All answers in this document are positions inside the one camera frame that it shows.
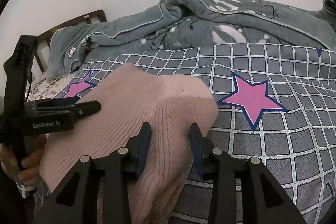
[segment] knit sweater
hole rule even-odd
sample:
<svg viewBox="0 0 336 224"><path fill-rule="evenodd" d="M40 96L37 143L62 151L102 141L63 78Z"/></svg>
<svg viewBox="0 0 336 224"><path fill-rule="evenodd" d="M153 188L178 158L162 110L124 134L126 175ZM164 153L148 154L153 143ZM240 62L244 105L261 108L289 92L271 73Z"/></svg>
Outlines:
<svg viewBox="0 0 336 224"><path fill-rule="evenodd" d="M217 117L211 92L198 78L157 76L126 63L107 76L79 102L98 100L101 110L71 131L49 136L40 165L52 192L82 155L104 157L126 145L143 122L152 127L145 169L128 184L133 224L158 224L174 206L187 164L192 158L188 132L197 123L203 135ZM97 223L102 223L102 184Z"/></svg>

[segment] pink star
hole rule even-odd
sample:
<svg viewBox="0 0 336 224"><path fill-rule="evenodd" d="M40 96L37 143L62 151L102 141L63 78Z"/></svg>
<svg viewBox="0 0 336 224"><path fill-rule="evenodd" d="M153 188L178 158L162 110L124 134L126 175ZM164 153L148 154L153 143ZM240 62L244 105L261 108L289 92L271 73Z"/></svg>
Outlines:
<svg viewBox="0 0 336 224"><path fill-rule="evenodd" d="M240 107L255 131L264 111L287 111L281 104L268 96L268 80L250 84L232 73L235 91L220 99L217 104Z"/></svg>
<svg viewBox="0 0 336 224"><path fill-rule="evenodd" d="M92 86L96 86L96 84L86 81L89 78L90 74L91 72L89 72L80 82L70 84L68 88L68 92L63 98L75 97L76 95L80 94L84 90L87 90Z"/></svg>

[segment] grid pattern sheet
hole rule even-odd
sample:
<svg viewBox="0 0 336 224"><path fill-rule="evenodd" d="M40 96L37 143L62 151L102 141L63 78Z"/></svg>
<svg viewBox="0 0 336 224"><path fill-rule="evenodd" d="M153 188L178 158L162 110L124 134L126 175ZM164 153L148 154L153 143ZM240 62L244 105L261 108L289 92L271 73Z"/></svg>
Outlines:
<svg viewBox="0 0 336 224"><path fill-rule="evenodd" d="M317 223L332 204L336 161L336 52L270 44L223 44L179 51L150 51L94 60L82 65L70 83L90 71L98 84L124 63L155 75L200 78L219 100L235 90L232 73L250 83L268 80L268 94L288 112L264 112L253 132L239 107L219 105L208 134L216 147L236 158L260 158L304 216ZM66 94L68 86L57 97ZM86 90L78 96L90 92ZM242 222L240 182L237 223ZM207 223L212 183L190 169L169 224Z"/></svg>
<svg viewBox="0 0 336 224"><path fill-rule="evenodd" d="M37 184L37 191L34 194L35 208L34 215L41 209L45 200L48 198L50 190L44 180L40 180Z"/></svg>

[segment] wooden headboard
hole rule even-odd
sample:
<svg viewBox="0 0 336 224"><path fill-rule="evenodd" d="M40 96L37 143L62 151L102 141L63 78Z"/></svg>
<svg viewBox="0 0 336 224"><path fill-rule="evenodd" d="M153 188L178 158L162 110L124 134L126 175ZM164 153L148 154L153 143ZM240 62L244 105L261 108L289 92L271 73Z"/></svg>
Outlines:
<svg viewBox="0 0 336 224"><path fill-rule="evenodd" d="M97 22L107 22L106 16L103 10L94 11L94 12L73 18L39 35L39 39L38 39L39 46L38 46L37 53L34 58L34 63L33 63L33 68L32 68L33 79L38 77L41 73L43 73L47 69L47 61L49 57L49 48L50 48L51 38L57 30L65 28L65 27L83 25L83 24L92 24L92 23L97 23Z"/></svg>

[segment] finger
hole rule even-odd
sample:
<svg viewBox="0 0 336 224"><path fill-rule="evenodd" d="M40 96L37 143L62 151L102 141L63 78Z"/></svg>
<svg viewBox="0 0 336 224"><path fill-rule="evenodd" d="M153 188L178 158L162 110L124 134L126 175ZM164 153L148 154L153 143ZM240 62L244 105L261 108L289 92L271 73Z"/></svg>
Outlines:
<svg viewBox="0 0 336 224"><path fill-rule="evenodd" d="M35 177L35 178L31 179L31 180L24 181L24 184L26 186L36 186L40 180L41 180L40 177Z"/></svg>
<svg viewBox="0 0 336 224"><path fill-rule="evenodd" d="M26 180L31 180L35 177L39 177L39 166L33 167L33 168L28 168L26 170L23 170L22 172L19 173L17 176L19 180L21 181L26 181Z"/></svg>
<svg viewBox="0 0 336 224"><path fill-rule="evenodd" d="M33 150L43 148L47 142L47 136L45 134L39 135L34 139Z"/></svg>
<svg viewBox="0 0 336 224"><path fill-rule="evenodd" d="M2 161L1 161L1 167L7 176L9 176L11 179L14 179L14 175L11 173L11 170L8 167L6 167Z"/></svg>
<svg viewBox="0 0 336 224"><path fill-rule="evenodd" d="M43 153L44 153L44 148L36 150L29 157L24 158L21 161L22 167L23 168L28 168L28 167L35 167L35 166L40 165Z"/></svg>
<svg viewBox="0 0 336 224"><path fill-rule="evenodd" d="M0 160L2 162L9 162L12 166L17 167L14 153L2 143L0 144Z"/></svg>

